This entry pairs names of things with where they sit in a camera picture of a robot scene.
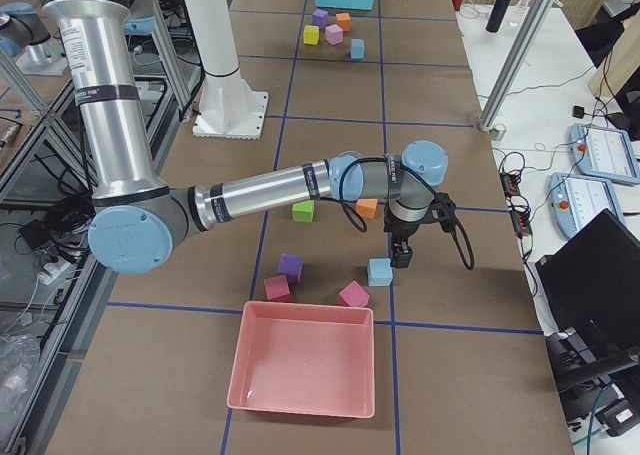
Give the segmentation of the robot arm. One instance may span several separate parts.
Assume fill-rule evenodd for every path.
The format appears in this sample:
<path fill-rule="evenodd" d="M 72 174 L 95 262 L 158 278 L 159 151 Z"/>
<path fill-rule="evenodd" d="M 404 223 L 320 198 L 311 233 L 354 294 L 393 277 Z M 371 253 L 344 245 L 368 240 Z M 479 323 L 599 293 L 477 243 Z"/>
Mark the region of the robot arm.
<path fill-rule="evenodd" d="M 88 241 L 96 259 L 121 274 L 161 266 L 187 238 L 239 217 L 305 200 L 386 201 L 391 263 L 406 267 L 419 226 L 454 229 L 454 203 L 439 191 L 448 158 L 419 140 L 399 156 L 346 153 L 212 187 L 172 188 L 156 173 L 124 28 L 152 0 L 40 0 L 63 40 L 97 171 Z"/>

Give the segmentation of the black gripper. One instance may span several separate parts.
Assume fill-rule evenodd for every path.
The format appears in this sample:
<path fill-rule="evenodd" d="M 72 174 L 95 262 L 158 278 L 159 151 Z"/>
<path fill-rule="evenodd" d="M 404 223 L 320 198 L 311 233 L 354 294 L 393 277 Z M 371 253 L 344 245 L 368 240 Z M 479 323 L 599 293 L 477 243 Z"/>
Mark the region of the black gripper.
<path fill-rule="evenodd" d="M 419 227 L 419 222 L 402 220 L 393 213 L 384 215 L 384 232 L 391 235 L 393 243 L 391 257 L 393 268 L 406 269 L 409 267 L 413 257 L 409 238 L 418 231 Z"/>

